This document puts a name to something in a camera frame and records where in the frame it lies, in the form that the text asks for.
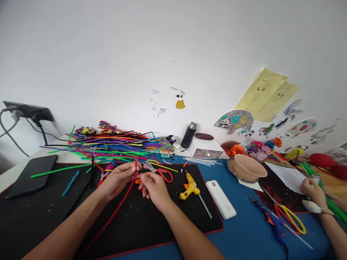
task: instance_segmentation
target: black mat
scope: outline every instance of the black mat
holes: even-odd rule
[[[185,201],[179,199],[180,193],[185,191],[183,183],[188,182],[185,173],[182,174],[180,170],[183,165],[164,164],[164,166],[179,171],[178,173],[172,172],[173,182],[166,183],[166,186],[170,197],[181,207],[187,217],[203,233],[222,230],[223,222],[205,186],[198,166],[188,164],[185,169],[192,175],[197,187],[200,189],[201,196],[213,217],[212,219],[208,216],[199,196],[191,194]],[[121,194],[104,209],[81,244],[76,256],[79,256],[108,221],[127,192],[129,185],[127,184]],[[138,185],[134,184],[127,199],[111,223],[89,249],[88,253],[84,255],[83,259],[114,256],[132,250],[146,249],[174,240],[174,235],[162,213],[157,210],[151,200],[142,198],[142,192],[137,188]],[[91,190],[87,189],[83,198],[86,198],[90,193]]]
[[[306,196],[300,195],[289,189],[283,181],[268,167],[262,164],[267,171],[267,177],[259,178],[260,186],[266,190],[278,203],[286,206],[293,213],[307,213],[307,209],[302,204],[302,200],[307,199]],[[274,203],[265,192],[256,191],[260,199],[266,206],[275,212]]]
[[[56,164],[54,170],[76,164]],[[90,166],[52,173],[43,190],[23,198],[6,200],[0,195],[0,258],[21,259],[45,239],[65,219],[87,183]],[[68,193],[62,197],[72,177],[80,171]]]

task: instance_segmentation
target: beige bowl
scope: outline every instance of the beige bowl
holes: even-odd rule
[[[242,154],[236,154],[234,158],[232,168],[240,177],[248,181],[254,181],[267,176],[266,169],[256,160]]]

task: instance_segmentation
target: mouse pad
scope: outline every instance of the mouse pad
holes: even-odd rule
[[[75,165],[55,164],[53,170]],[[51,173],[45,188],[22,198],[6,200],[9,188],[0,194],[1,259],[21,259],[63,222],[90,180],[91,174],[86,174],[89,168]],[[79,175],[62,197],[78,170]]]
[[[179,195],[185,191],[184,183],[188,183],[185,171],[181,173],[183,165],[173,164],[166,167],[175,169],[178,173],[171,171],[173,176],[172,183],[166,183],[171,199],[178,205],[185,215],[203,232],[211,233],[223,230],[223,221],[217,211],[210,193],[205,186],[200,170],[196,164],[188,164],[184,167],[193,177],[200,189],[201,197],[209,209],[212,219],[210,219],[202,201],[198,195],[191,193],[186,200],[180,200]],[[130,183],[124,190],[111,201],[97,218],[94,225],[86,235],[75,258],[89,245],[97,233],[103,228],[105,223],[114,213],[124,195],[126,194]],[[106,227],[101,236],[95,241],[89,251],[84,254],[82,259],[109,258],[120,254],[130,253],[132,251],[145,250],[150,247],[167,244],[174,241],[174,235],[160,211],[150,199],[143,198],[142,192],[138,189],[138,184],[133,185],[132,189],[119,211]],[[86,189],[81,198],[83,201],[91,194],[93,190]]]

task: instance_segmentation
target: glue gun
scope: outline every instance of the glue gun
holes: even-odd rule
[[[180,194],[180,199],[185,200],[193,192],[195,195],[200,194],[200,190],[196,187],[193,177],[187,172],[186,174],[188,184],[183,184],[186,191]]]
[[[282,231],[282,226],[284,225],[283,220],[280,218],[275,217],[275,213],[273,213],[268,208],[260,205],[260,203],[252,199],[253,203],[257,206],[258,209],[260,209],[262,212],[265,213],[267,216],[267,221],[274,227],[274,237],[277,240],[278,243],[280,243],[284,248],[287,247],[286,239],[284,237],[284,233]]]

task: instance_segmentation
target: wristwatch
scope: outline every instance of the wristwatch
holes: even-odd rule
[[[312,213],[317,213],[317,214],[329,214],[334,216],[334,213],[328,209],[328,208],[321,208],[320,206],[318,206],[316,203],[314,203],[313,201],[310,200],[303,200],[302,201],[303,205],[305,206],[305,208]]]

